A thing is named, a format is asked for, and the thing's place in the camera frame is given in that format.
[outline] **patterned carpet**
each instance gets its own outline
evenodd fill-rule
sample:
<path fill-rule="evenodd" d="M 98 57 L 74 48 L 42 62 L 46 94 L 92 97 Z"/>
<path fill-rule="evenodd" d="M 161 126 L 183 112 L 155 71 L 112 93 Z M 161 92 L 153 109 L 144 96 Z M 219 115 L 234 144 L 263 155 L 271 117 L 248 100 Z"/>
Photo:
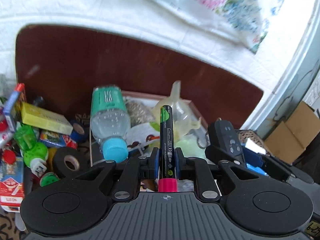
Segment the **patterned carpet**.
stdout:
<path fill-rule="evenodd" d="M 22 240 L 27 233 L 17 229 L 14 223 L 14 213 L 4 213 L 5 216 L 0 214 L 0 240 Z"/>

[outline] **black remote control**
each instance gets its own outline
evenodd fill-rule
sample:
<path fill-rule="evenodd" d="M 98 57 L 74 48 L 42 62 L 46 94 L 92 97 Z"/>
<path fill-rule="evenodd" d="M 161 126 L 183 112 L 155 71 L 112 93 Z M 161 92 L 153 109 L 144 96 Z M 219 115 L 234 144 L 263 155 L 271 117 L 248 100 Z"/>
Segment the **black remote control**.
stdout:
<path fill-rule="evenodd" d="M 231 122 L 217 120 L 208 126 L 208 135 L 211 146 L 207 147 L 206 156 L 207 154 L 210 156 L 210 158 L 207 156 L 209 160 L 218 163 L 222 158 L 221 155 L 224 155 L 226 160 L 246 165 L 242 146 Z"/>

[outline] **brown wooden board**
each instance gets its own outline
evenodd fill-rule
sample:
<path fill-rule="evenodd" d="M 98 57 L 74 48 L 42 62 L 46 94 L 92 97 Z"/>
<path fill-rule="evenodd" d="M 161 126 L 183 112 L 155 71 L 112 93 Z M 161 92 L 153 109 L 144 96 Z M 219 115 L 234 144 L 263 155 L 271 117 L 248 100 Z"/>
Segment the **brown wooden board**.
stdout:
<path fill-rule="evenodd" d="M 30 25 L 16 40 L 17 79 L 31 102 L 41 95 L 48 110 L 74 117 L 90 113 L 92 89 L 116 84 L 122 90 L 168 96 L 181 80 L 208 123 L 218 117 L 239 128 L 263 92 L 249 82 L 184 54 L 97 30 Z"/>

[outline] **black electrical tape roll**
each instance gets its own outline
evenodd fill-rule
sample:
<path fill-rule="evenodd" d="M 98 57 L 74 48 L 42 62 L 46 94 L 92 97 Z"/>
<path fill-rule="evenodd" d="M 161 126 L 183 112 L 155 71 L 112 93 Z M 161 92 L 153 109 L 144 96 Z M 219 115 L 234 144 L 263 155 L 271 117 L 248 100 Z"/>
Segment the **black electrical tape roll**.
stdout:
<path fill-rule="evenodd" d="M 62 178 L 74 178 L 88 169 L 86 158 L 70 147 L 59 148 L 52 160 L 54 173 Z"/>

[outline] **plastic water bottle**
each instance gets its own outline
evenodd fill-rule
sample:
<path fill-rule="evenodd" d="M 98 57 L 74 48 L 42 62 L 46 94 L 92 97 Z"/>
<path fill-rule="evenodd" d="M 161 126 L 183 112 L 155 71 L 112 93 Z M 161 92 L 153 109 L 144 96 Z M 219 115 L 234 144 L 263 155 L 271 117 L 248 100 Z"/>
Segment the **plastic water bottle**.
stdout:
<path fill-rule="evenodd" d="M 90 126 L 106 160 L 119 163 L 128 157 L 124 136 L 130 129 L 130 117 L 120 88 L 108 85 L 93 89 Z"/>

